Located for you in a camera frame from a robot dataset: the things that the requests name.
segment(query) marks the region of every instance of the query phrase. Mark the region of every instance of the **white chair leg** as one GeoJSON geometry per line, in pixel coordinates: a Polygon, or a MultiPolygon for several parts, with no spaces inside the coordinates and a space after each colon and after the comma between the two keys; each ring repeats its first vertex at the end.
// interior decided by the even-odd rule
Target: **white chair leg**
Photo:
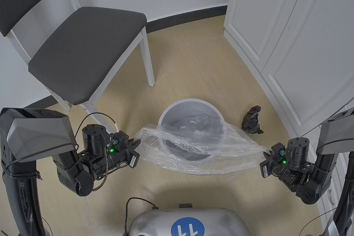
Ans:
{"type": "Polygon", "coordinates": [[[66,111],[68,111],[68,112],[70,111],[71,106],[69,106],[64,99],[62,99],[60,96],[58,96],[55,92],[52,92],[49,88],[46,87],[46,89],[50,92],[52,97],[54,97],[56,99],[56,101],[58,101],[59,104],[64,107],[64,109],[66,111]]]}
{"type": "MultiPolygon", "coordinates": [[[[88,113],[97,112],[95,106],[91,103],[91,101],[86,101],[80,104],[81,107],[88,113]]],[[[92,117],[98,124],[106,127],[108,133],[115,133],[116,130],[106,121],[103,115],[101,114],[93,114],[92,117]]]]}
{"type": "Polygon", "coordinates": [[[140,41],[141,54],[143,55],[143,61],[144,61],[146,76],[148,77],[149,86],[153,87],[155,85],[155,78],[154,78],[153,66],[151,64],[148,37],[146,35],[145,27],[141,30],[141,33],[143,34],[143,39],[140,41]]]}

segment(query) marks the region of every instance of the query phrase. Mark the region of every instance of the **gray chair seat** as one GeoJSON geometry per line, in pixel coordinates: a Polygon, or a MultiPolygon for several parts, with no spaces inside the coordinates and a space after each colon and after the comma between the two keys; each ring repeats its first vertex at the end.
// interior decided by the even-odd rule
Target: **gray chair seat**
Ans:
{"type": "Polygon", "coordinates": [[[64,100],[86,102],[146,22],[142,13],[79,8],[41,46],[28,70],[64,100]]]}

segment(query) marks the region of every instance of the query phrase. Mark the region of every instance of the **chair frame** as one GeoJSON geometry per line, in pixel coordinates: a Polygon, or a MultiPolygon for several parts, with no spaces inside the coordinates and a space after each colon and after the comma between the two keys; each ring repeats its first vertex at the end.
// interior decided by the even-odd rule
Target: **chair frame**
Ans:
{"type": "MultiPolygon", "coordinates": [[[[70,0],[74,10],[76,11],[78,8],[80,8],[80,4],[78,0],[70,0]]],[[[15,50],[18,52],[18,54],[21,56],[23,61],[28,65],[29,61],[31,60],[31,57],[28,55],[26,50],[24,49],[23,45],[20,43],[19,39],[15,35],[15,32],[13,29],[7,34],[6,36],[15,50]]],[[[135,47],[140,44],[140,49],[141,49],[141,54],[143,56],[143,61],[144,61],[144,66],[145,66],[145,71],[146,71],[146,76],[148,79],[149,86],[153,87],[155,85],[155,78],[154,78],[154,73],[153,73],[153,67],[151,63],[151,57],[150,57],[150,50],[149,50],[149,45],[148,45],[148,38],[146,35],[146,28],[144,27],[139,34],[135,37],[135,39],[132,41],[132,43],[128,46],[128,48],[123,52],[123,54],[119,57],[117,62],[113,65],[111,70],[108,72],[106,77],[103,79],[101,84],[98,86],[98,88],[94,91],[94,93],[91,95],[90,99],[84,103],[81,103],[80,105],[82,108],[88,113],[93,113],[97,112],[95,108],[95,104],[104,92],[104,90],[107,88],[108,84],[111,82],[115,74],[118,72],[120,67],[123,65],[123,63],[126,61],[126,59],[129,57],[129,55],[133,52],[135,47]]],[[[50,92],[50,94],[58,101],[58,103],[64,107],[65,110],[70,111],[72,104],[68,103],[64,99],[62,99],[59,95],[57,95],[55,92],[51,91],[49,88],[47,90],[50,92]]],[[[93,114],[91,117],[99,124],[103,125],[106,127],[107,132],[109,133],[114,133],[116,132],[116,129],[113,128],[100,114],[93,114]]]]}

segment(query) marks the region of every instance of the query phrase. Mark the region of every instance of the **crumpled black plastic bag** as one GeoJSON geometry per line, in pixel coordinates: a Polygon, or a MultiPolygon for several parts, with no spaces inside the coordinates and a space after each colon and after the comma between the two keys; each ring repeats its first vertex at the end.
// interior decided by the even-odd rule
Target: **crumpled black plastic bag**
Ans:
{"type": "Polygon", "coordinates": [[[247,112],[242,121],[242,130],[247,134],[263,134],[261,126],[259,125],[258,115],[261,111],[261,107],[256,105],[247,112]]]}

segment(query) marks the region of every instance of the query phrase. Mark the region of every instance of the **chair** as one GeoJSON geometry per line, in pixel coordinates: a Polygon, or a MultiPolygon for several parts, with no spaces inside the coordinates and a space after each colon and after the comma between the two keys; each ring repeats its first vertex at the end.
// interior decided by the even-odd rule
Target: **chair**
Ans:
{"type": "MultiPolygon", "coordinates": [[[[50,35],[30,58],[13,27],[41,0],[0,0],[0,32],[6,36],[28,70],[67,110],[80,104],[88,113],[114,75],[140,44],[148,83],[155,84],[146,16],[142,13],[99,7],[80,7],[70,0],[74,12],[50,35]]],[[[108,132],[114,129],[99,114],[94,120],[108,132]]]]}

